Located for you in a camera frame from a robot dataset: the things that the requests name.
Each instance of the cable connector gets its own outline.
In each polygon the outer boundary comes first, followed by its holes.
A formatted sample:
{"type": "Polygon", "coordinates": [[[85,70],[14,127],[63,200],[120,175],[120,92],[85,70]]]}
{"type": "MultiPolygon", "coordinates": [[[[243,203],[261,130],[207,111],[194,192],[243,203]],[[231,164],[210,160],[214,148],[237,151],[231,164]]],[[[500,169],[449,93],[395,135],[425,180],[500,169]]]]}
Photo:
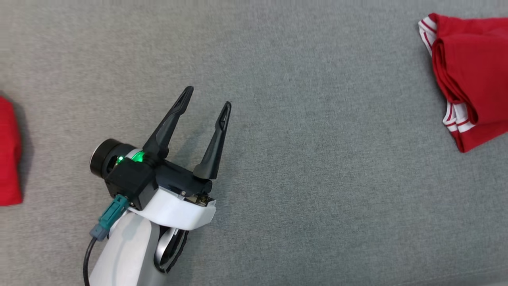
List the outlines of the cable connector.
{"type": "Polygon", "coordinates": [[[109,207],[99,218],[99,223],[90,230],[90,235],[97,238],[98,241],[103,241],[108,235],[111,226],[122,216],[128,207],[129,200],[121,194],[116,195],[115,199],[113,199],[109,207]]]}

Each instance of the green light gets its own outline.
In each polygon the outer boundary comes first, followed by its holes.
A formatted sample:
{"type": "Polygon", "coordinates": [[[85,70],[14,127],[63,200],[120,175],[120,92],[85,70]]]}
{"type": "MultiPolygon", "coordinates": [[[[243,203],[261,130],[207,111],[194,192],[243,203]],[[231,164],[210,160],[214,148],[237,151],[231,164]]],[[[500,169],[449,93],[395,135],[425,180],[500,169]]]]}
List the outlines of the green light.
{"type": "Polygon", "coordinates": [[[132,159],[134,162],[143,162],[143,155],[145,155],[145,152],[139,151],[134,156],[132,156],[132,159]]]}

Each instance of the red cloth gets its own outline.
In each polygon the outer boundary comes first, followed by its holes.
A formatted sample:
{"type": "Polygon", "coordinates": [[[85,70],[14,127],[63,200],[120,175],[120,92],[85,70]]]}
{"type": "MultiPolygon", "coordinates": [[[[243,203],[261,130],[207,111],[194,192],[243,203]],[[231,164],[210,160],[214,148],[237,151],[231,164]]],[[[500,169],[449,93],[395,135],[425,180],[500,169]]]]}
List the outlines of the red cloth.
{"type": "Polygon", "coordinates": [[[508,132],[508,18],[464,20],[433,13],[419,26],[449,102],[443,122],[459,150],[508,132]]]}
{"type": "Polygon", "coordinates": [[[18,181],[18,163],[21,159],[21,138],[14,109],[0,96],[0,206],[23,202],[18,181]]]}

